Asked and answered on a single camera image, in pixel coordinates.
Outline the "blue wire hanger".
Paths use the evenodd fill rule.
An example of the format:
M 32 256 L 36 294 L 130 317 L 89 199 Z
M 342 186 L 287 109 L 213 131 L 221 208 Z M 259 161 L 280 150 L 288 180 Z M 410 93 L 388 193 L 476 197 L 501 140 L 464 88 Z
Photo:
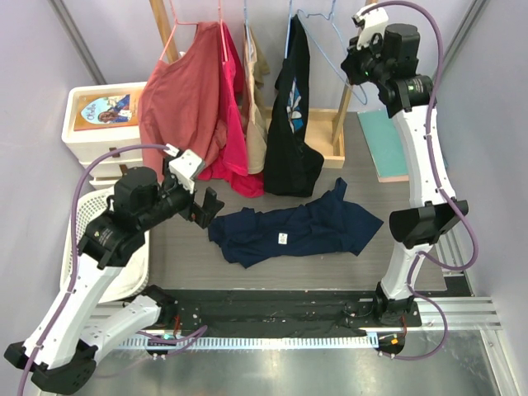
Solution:
M 342 33 L 340 32 L 339 28 L 337 27 L 335 23 L 335 8 L 336 8 L 337 0 L 332 0 L 330 3 L 330 8 L 328 12 L 306 12 L 304 9 L 299 8 L 296 12 L 296 16 L 299 17 L 299 21 L 301 22 L 302 27 L 304 28 L 305 34 L 307 37 L 313 42 L 318 52 L 323 56 L 328 66 L 332 69 L 332 71 L 336 74 L 336 76 L 344 83 L 344 88 L 347 88 L 351 94 L 359 101 L 359 103 L 363 106 L 366 106 L 368 104 L 368 96 L 366 95 L 365 89 L 360 85 L 359 88 L 361 90 L 361 95 L 359 95 L 352 85 L 348 82 L 347 77 L 345 76 L 343 71 L 339 71 L 337 66 L 334 64 L 334 62 L 330 59 L 329 55 L 325 52 L 324 48 L 318 43 L 312 32 L 310 31 L 309 27 L 306 25 L 306 22 L 309 19 L 319 18 L 325 20 L 333 29 L 333 32 L 337 36 L 340 45 L 342 47 L 342 53 L 345 54 L 347 51 L 347 46 L 345 45 Z

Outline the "navy blue t shirt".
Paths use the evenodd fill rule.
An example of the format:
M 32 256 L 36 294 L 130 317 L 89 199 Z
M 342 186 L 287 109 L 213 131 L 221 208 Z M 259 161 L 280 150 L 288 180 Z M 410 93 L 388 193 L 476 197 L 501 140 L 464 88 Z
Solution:
M 244 208 L 214 219 L 208 237 L 224 259 L 249 268 L 273 257 L 307 257 L 335 252 L 356 256 L 384 221 L 345 200 L 347 183 L 338 178 L 321 197 L 294 208 L 257 212 Z

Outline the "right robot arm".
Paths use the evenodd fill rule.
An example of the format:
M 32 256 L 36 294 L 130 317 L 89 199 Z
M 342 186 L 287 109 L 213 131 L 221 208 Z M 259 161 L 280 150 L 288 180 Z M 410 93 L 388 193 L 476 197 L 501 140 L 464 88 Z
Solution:
M 424 254 L 458 222 L 456 211 L 469 205 L 458 200 L 446 175 L 440 145 L 435 141 L 433 81 L 417 73 L 420 34 L 413 25 L 387 21 L 360 24 L 341 67 L 350 83 L 373 83 L 403 146 L 410 198 L 406 210 L 389 216 L 394 250 L 389 268 L 376 286 L 372 314 L 377 323 L 398 324 L 413 311 L 411 292 Z

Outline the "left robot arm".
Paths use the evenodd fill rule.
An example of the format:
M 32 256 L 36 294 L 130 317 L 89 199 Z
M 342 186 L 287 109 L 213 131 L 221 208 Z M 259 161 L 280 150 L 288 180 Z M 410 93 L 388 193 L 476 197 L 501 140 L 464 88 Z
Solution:
M 42 391 L 72 395 L 94 374 L 97 365 L 124 340 L 144 328 L 169 328 L 176 317 L 174 298 L 151 285 L 99 325 L 88 319 L 112 281 L 145 244 L 145 234 L 174 215 L 206 228 L 224 202 L 208 188 L 203 205 L 194 201 L 173 174 L 158 184 L 148 167 L 135 167 L 114 186 L 107 208 L 85 228 L 73 289 L 63 290 L 41 325 L 24 342 L 9 345 L 7 361 L 25 371 Z

